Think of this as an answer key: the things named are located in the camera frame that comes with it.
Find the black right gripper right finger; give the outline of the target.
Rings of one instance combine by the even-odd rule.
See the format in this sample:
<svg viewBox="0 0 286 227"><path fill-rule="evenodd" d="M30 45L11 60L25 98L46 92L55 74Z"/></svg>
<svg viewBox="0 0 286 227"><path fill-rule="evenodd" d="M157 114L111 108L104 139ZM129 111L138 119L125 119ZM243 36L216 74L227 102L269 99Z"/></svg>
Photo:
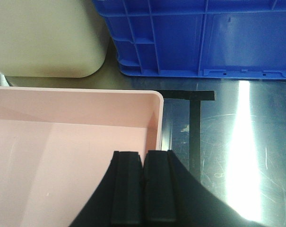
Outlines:
<svg viewBox="0 0 286 227"><path fill-rule="evenodd" d="M173 151L144 161L145 220L150 227L258 227L208 191Z"/></svg>

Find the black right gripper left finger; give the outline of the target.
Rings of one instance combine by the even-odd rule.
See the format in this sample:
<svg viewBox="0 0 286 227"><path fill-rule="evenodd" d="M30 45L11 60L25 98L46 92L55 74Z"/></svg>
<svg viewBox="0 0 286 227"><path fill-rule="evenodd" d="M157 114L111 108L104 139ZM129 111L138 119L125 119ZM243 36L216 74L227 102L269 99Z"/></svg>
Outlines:
<svg viewBox="0 0 286 227"><path fill-rule="evenodd" d="M138 152L115 151L96 190L72 227L141 227L142 163Z"/></svg>

